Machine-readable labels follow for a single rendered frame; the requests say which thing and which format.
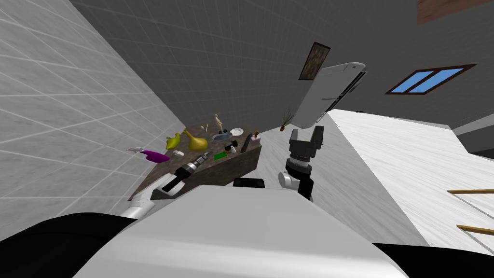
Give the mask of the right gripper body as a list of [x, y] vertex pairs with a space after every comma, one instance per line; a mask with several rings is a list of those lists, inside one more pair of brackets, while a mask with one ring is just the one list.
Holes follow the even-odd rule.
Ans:
[[312, 141], [289, 140], [290, 156], [296, 157], [315, 157], [317, 150], [323, 146], [322, 139]]

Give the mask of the potted plant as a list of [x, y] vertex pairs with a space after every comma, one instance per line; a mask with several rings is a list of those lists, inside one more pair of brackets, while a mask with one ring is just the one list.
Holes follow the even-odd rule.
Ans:
[[288, 108], [288, 110], [283, 113], [280, 132], [283, 132], [285, 130], [285, 127], [293, 121], [294, 117], [295, 114], [292, 113], [291, 108]]

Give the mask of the yellow gourd vase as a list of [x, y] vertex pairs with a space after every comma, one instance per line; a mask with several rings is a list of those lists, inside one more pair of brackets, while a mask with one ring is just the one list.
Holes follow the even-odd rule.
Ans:
[[194, 137], [189, 131], [184, 130], [183, 134], [189, 138], [188, 150], [195, 153], [201, 153], [208, 148], [208, 142], [204, 138]]

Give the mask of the dark brown stone table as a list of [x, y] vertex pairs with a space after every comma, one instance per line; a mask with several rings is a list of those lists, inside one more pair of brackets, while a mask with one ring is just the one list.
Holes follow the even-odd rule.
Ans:
[[[242, 152], [242, 147], [250, 134], [254, 134], [255, 130], [243, 127], [243, 134], [238, 137], [232, 137], [225, 141], [214, 141], [212, 138], [218, 134], [213, 122], [203, 123], [199, 125], [191, 125], [186, 128], [192, 136], [197, 138], [205, 138], [208, 142], [206, 150], [209, 153], [208, 159], [202, 163], [195, 173], [185, 179], [184, 187], [173, 196], [173, 199], [180, 197], [193, 188], [199, 185], [215, 185], [225, 186], [252, 171], [258, 166], [258, 160], [261, 154], [262, 145], [257, 143], [249, 143], [245, 152]], [[214, 160], [214, 155], [224, 151], [224, 145], [236, 140], [235, 153], [229, 153], [226, 157], [219, 160]], [[167, 173], [173, 174], [180, 166], [195, 160], [200, 153], [194, 153], [188, 150], [190, 139], [186, 134], [181, 134], [181, 142], [177, 150], [184, 153], [183, 157], [177, 157], [172, 154], [171, 150], [166, 151], [166, 155], [171, 158], [169, 161], [157, 164], [147, 175], [144, 181], [137, 187], [133, 194], [138, 194], [152, 182], [156, 181]]]

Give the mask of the grey refrigerator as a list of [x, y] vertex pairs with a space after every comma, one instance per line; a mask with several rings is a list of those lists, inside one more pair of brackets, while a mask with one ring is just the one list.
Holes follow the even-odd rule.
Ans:
[[321, 69], [295, 113], [291, 124], [301, 129], [314, 126], [345, 95], [354, 90], [367, 73], [366, 70], [366, 65], [359, 62]]

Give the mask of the purple bottle with white nozzle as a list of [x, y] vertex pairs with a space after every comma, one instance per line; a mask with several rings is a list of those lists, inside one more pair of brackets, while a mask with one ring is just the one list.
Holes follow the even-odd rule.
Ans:
[[141, 153], [146, 156], [146, 160], [151, 161], [153, 163], [163, 163], [167, 162], [170, 160], [170, 158], [162, 153], [157, 153], [149, 150], [145, 150], [142, 147], [134, 147], [134, 148], [129, 148], [127, 149], [129, 152], [134, 152], [134, 153]]

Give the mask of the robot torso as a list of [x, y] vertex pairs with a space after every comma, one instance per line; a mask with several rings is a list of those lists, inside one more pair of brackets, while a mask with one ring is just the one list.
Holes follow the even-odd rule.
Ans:
[[131, 225], [74, 278], [408, 278], [292, 190], [202, 185]]

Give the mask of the brown framed window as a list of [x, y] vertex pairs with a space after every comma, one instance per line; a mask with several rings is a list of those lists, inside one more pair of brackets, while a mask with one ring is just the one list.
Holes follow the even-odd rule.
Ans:
[[477, 64], [418, 69], [392, 87], [387, 95], [426, 95]]

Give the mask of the dark framed wall picture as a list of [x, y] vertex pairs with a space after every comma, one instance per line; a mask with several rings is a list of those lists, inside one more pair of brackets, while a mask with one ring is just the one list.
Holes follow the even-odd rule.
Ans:
[[325, 46], [319, 42], [314, 42], [298, 80], [313, 81], [317, 76], [322, 64], [324, 63], [328, 53], [330, 52], [330, 49], [330, 47]]

